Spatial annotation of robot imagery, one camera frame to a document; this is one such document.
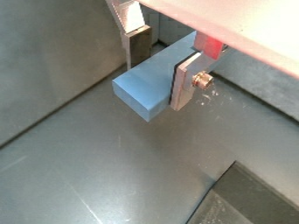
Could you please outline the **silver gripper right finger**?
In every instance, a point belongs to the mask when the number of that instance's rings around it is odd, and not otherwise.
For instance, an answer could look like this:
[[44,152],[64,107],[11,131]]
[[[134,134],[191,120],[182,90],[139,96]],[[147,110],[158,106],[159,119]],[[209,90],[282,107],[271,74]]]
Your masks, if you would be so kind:
[[194,53],[177,64],[173,77],[170,105],[179,111],[193,98],[195,88],[207,89],[213,83],[211,67],[223,54],[225,44],[213,36],[197,31]]

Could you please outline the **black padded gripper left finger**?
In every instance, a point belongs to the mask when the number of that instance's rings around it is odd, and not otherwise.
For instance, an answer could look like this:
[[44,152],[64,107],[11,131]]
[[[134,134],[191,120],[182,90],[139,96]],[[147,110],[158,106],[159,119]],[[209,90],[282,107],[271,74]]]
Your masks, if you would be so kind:
[[146,24],[137,0],[106,0],[121,31],[127,69],[151,57],[153,28]]

